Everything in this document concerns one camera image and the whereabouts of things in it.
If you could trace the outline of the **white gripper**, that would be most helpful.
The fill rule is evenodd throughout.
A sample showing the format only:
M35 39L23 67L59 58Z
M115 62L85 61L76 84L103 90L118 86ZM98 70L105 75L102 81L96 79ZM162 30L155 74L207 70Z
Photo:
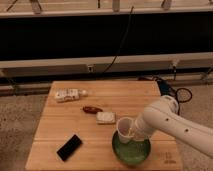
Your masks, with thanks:
M144 141L149 139L155 132L155 129L148 125L142 115L139 115L131 126L133 131L133 139L135 141Z

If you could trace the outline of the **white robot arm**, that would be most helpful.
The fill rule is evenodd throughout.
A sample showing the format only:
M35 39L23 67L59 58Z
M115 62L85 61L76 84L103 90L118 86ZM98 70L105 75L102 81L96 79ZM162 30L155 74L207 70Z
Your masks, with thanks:
M179 116L178 110L178 102L168 95L146 106L133 122L135 139L150 138L160 130L213 159L213 129Z

